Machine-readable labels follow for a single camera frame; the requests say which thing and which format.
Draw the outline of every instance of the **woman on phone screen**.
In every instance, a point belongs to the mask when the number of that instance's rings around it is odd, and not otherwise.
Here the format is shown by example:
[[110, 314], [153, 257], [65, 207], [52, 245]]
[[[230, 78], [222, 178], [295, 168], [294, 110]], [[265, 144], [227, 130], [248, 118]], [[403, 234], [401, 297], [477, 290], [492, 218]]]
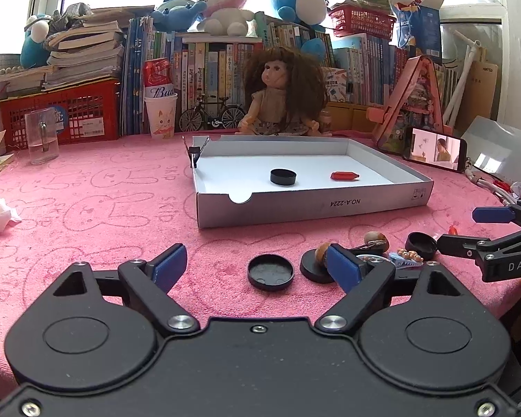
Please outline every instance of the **woman on phone screen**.
[[436, 143], [436, 150], [438, 151], [438, 156], [436, 157], [436, 161], [451, 161], [452, 156], [446, 150], [446, 140], [444, 138], [439, 138]]

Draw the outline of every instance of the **red crate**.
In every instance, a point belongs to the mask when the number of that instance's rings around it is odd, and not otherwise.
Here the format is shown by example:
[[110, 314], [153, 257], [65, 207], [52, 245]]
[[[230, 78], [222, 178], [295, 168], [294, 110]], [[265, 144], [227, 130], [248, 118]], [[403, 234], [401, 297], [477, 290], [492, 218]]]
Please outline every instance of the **red crate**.
[[342, 5], [331, 11], [329, 16], [332, 19], [336, 37], [367, 33], [387, 41], [392, 40], [396, 18], [391, 15], [351, 5]]
[[[116, 78], [53, 90], [33, 96], [0, 101], [6, 149], [26, 149], [25, 114], [38, 109], [61, 107], [68, 116], [67, 128], [58, 135], [59, 144], [118, 139], [120, 81]], [[86, 133], [82, 121], [103, 118], [104, 134]]]

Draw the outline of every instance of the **blue bear plush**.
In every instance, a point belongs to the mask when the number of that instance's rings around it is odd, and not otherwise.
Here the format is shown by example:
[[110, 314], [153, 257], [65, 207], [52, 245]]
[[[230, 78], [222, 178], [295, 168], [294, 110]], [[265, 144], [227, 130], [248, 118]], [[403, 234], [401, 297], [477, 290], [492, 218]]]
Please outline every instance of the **blue bear plush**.
[[[324, 32], [320, 23], [328, 14], [328, 0], [272, 0], [272, 7], [285, 22], [307, 25]], [[323, 59], [326, 54], [324, 42], [311, 39], [303, 44], [301, 52]]]
[[50, 16], [32, 15], [25, 25], [25, 41], [21, 49], [20, 63], [24, 69], [47, 65], [50, 51], [45, 50], [43, 42], [48, 35]]
[[204, 0], [192, 2], [189, 0], [164, 0], [158, 7], [162, 11], [153, 11], [153, 24], [157, 31], [184, 33], [193, 25], [201, 12], [207, 8]]

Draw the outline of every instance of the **pink towel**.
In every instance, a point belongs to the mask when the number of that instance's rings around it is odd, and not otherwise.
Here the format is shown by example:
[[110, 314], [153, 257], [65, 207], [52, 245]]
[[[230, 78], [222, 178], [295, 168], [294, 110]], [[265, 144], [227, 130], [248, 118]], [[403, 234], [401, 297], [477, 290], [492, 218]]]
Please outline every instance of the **pink towel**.
[[[474, 207], [498, 202], [463, 175], [410, 166], [436, 181], [426, 207], [200, 231], [189, 159], [179, 137], [60, 146], [60, 157], [40, 166], [28, 164], [26, 152], [18, 153], [0, 173], [0, 197], [23, 218], [0, 235], [0, 397], [15, 387], [3, 351], [9, 327], [77, 260], [89, 261], [96, 270], [114, 269], [125, 260], [150, 260], [173, 243], [184, 243], [187, 271], [170, 295], [203, 326], [209, 316], [314, 320], [343, 296], [337, 285], [314, 284], [299, 272], [301, 255], [322, 242], [351, 247], [377, 229], [395, 250], [409, 232], [442, 234], [452, 224], [460, 235], [490, 238], [517, 230], [511, 224], [471, 220]], [[285, 292], [259, 292], [247, 281], [249, 260], [267, 252], [285, 256], [296, 267]], [[521, 297], [521, 281], [484, 284], [473, 261], [438, 259], [497, 316]]]

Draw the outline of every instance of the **black bottle cap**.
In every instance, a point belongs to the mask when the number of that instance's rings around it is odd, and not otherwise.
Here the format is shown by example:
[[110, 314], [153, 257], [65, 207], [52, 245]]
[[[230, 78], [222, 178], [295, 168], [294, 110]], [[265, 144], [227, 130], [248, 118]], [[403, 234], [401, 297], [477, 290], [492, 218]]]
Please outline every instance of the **black bottle cap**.
[[290, 170], [271, 170], [270, 181], [276, 185], [290, 186], [295, 183], [297, 174]]
[[281, 291], [293, 281], [293, 266], [276, 254], [262, 254], [249, 262], [250, 284], [264, 291]]
[[407, 251], [415, 251], [425, 262], [432, 260], [438, 250], [436, 240], [423, 232], [411, 232], [405, 242]]
[[316, 249], [311, 249], [303, 254], [299, 270], [302, 275], [314, 283], [331, 284], [334, 282], [334, 278], [323, 265], [316, 261], [314, 257], [315, 251]]

